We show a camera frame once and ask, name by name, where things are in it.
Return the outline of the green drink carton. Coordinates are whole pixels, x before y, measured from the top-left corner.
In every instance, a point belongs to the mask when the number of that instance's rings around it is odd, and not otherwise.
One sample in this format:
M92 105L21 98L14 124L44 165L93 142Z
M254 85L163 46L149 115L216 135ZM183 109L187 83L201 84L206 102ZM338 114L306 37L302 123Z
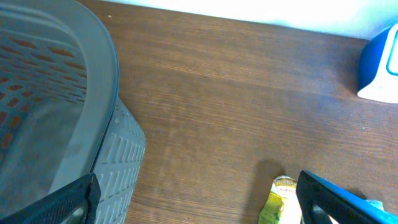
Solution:
M296 194L297 181L286 175L272 181L258 224L301 224L302 211Z

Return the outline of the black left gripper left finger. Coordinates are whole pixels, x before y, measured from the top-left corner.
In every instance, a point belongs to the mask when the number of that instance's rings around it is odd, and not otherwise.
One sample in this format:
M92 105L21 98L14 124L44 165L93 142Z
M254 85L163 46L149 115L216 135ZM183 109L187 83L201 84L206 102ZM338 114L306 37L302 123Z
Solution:
M94 173L80 177L1 223L89 223L96 220L101 189Z

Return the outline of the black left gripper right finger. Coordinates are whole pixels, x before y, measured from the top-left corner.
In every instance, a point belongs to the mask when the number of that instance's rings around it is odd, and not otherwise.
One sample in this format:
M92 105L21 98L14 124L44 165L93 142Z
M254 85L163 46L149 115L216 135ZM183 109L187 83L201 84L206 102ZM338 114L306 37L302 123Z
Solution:
M303 222L397 223L397 216L315 175L301 171L296 188Z

